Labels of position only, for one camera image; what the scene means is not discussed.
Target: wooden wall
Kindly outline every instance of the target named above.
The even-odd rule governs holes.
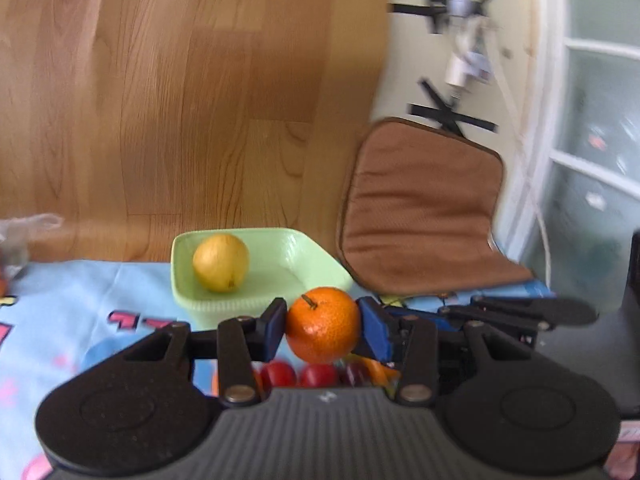
[[[334,250],[387,0],[0,0],[0,218],[41,260],[167,260],[192,229]]]

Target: brown leather pad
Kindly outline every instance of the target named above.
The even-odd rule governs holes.
[[[409,121],[376,124],[346,193],[341,261],[381,294],[530,280],[488,241],[502,174],[498,154],[468,140]]]

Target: white cord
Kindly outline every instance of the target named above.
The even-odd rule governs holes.
[[[547,288],[551,288],[551,248],[549,245],[549,237],[546,231],[546,223],[545,219],[542,215],[542,211],[540,210],[540,205],[536,200],[533,191],[533,181],[529,174],[529,161],[527,160],[527,152],[525,149],[524,143],[524,129],[520,126],[520,119],[518,114],[518,108],[516,106],[515,100],[513,98],[513,94],[509,88],[507,83],[507,79],[504,76],[504,71],[502,70],[502,63],[500,62],[500,49],[498,48],[498,37],[496,34],[497,27],[495,27],[490,20],[487,18],[485,20],[484,31],[485,34],[485,45],[487,47],[487,54],[489,56],[489,61],[491,62],[491,66],[494,69],[494,77],[495,81],[498,83],[498,88],[502,93],[502,98],[504,99],[504,103],[507,107],[507,111],[509,113],[509,118],[511,120],[511,126],[513,127],[513,131],[516,139],[516,154],[518,155],[522,167],[524,169],[524,178],[525,178],[525,188],[527,193],[527,198],[531,202],[533,206],[534,215],[536,217],[536,222],[538,223],[538,228],[540,229],[540,237],[542,238],[542,247],[545,251],[545,283]]]

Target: metal screw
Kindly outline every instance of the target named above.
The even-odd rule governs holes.
[[[400,390],[400,397],[407,402],[424,402],[431,399],[433,392],[424,384],[409,384]]]
[[[225,390],[225,399],[229,402],[249,402],[255,397],[255,390],[245,384],[235,384]]]

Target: plastic bag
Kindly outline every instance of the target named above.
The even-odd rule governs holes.
[[[57,229],[62,222],[53,213],[0,220],[0,280],[12,280],[29,262],[27,243],[32,233]]]

